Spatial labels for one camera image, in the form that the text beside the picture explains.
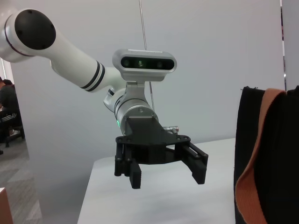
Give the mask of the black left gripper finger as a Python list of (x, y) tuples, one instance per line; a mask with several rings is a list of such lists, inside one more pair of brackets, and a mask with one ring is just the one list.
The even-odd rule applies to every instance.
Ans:
[(142, 171), (139, 162), (142, 148), (125, 143), (116, 143), (114, 175), (129, 177), (133, 189), (141, 188)]
[(175, 156), (189, 168), (197, 184), (205, 183), (208, 154), (191, 142), (184, 142), (175, 146)]

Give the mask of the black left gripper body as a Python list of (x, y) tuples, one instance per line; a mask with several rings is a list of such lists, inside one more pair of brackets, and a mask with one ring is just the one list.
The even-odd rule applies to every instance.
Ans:
[(125, 119), (125, 135), (116, 138), (117, 162), (138, 164), (166, 164), (180, 160), (180, 153), (170, 145), (189, 145), (190, 138), (166, 131), (154, 117)]

